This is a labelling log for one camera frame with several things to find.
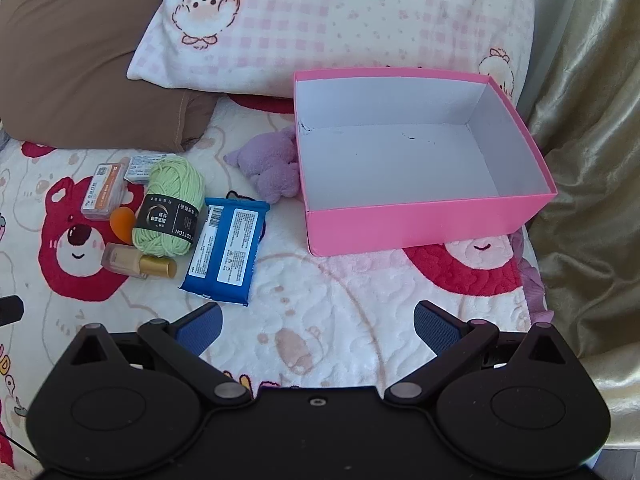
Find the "bear print bed blanket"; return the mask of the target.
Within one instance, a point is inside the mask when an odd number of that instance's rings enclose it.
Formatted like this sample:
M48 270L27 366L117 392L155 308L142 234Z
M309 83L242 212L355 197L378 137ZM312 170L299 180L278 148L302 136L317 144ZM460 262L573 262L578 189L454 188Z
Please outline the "bear print bed blanket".
M101 264L115 237L107 222L81 214L82 200L101 164L135 157L130 150L56 150L12 139L2 146L1 291L20 298L25 310L1 331L4 478L38 474L27 453L27 410L82 326L130 332L203 302L178 278L130 278ZM420 300L518 332L552 317L524 231L426 254L420 264L399 249L313 256L303 202L281 200L266 217L250 299L222 306L221 334L204 359L250 390L385 388L432 357L413 329Z

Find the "brown pillow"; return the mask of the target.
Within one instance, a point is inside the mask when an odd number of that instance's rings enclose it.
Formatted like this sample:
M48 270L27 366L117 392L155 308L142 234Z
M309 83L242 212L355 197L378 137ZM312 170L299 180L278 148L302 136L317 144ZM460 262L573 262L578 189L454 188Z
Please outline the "brown pillow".
M52 148L190 148L217 96L126 76L161 1L2 0L6 133Z

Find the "blue wet wipes pack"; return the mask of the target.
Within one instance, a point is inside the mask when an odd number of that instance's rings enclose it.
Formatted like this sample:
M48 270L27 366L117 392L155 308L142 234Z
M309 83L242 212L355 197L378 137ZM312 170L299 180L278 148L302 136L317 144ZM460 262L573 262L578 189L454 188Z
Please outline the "blue wet wipes pack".
M224 304L248 305L266 214L260 200L206 197L206 218L180 288Z

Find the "light blue small box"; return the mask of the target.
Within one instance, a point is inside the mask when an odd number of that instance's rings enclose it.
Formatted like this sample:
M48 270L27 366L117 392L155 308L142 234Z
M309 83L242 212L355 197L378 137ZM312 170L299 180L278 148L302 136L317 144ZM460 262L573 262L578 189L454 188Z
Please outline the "light blue small box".
M174 157L174 154L157 153L134 155L130 160L124 179L131 184L147 185L154 165L171 157Z

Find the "pink checked cartoon pillow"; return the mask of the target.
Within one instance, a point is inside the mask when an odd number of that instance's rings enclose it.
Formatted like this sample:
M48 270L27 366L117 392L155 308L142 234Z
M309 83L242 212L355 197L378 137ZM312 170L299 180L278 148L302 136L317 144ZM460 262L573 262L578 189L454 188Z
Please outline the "pink checked cartoon pillow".
M536 0L162 0L127 75L288 98L299 70L412 67L524 86Z

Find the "orange makeup sponge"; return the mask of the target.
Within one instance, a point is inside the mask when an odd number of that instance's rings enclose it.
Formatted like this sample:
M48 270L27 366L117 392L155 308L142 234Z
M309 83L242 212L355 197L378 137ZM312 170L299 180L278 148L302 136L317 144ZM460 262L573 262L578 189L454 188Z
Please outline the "orange makeup sponge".
M136 214L126 206L114 209L110 215L110 227L122 244L132 245L132 230L136 224Z

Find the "pink cardboard box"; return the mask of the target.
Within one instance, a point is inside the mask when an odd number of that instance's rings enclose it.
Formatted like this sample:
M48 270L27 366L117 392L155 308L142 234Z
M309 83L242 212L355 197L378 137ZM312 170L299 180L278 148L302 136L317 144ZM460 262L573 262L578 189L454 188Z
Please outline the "pink cardboard box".
M315 256L510 234L556 195L536 142L491 76L304 70L293 96Z

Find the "gold cap foundation bottle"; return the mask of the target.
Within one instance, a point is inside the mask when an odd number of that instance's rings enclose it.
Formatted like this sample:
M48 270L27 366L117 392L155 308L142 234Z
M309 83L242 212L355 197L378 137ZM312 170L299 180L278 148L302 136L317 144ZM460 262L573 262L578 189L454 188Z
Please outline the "gold cap foundation bottle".
M167 257L145 255L134 246L107 244L101 260L101 266L107 271L134 278L174 278L177 265Z

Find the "green yarn ball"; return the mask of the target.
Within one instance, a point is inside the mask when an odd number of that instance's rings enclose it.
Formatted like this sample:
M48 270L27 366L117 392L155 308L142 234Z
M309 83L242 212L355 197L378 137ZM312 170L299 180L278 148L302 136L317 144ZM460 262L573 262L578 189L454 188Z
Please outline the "green yarn ball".
M204 195L204 179L188 160L171 156L156 162L132 229L134 247L153 257L186 255L196 237Z

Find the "orange white floss box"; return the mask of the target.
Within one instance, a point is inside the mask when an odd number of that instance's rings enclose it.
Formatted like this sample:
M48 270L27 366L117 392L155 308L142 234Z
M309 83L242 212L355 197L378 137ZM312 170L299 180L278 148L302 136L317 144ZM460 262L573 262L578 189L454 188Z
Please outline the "orange white floss box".
M96 166L80 212L89 220L108 220L125 195L128 162L104 162Z

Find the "purple plush toy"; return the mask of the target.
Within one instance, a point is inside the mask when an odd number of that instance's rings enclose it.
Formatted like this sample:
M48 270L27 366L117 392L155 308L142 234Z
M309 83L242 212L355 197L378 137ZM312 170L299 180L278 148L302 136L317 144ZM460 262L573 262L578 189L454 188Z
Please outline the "purple plush toy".
M242 148L224 155L250 180L259 197L268 204L294 198L300 190L296 131L293 125L258 134Z

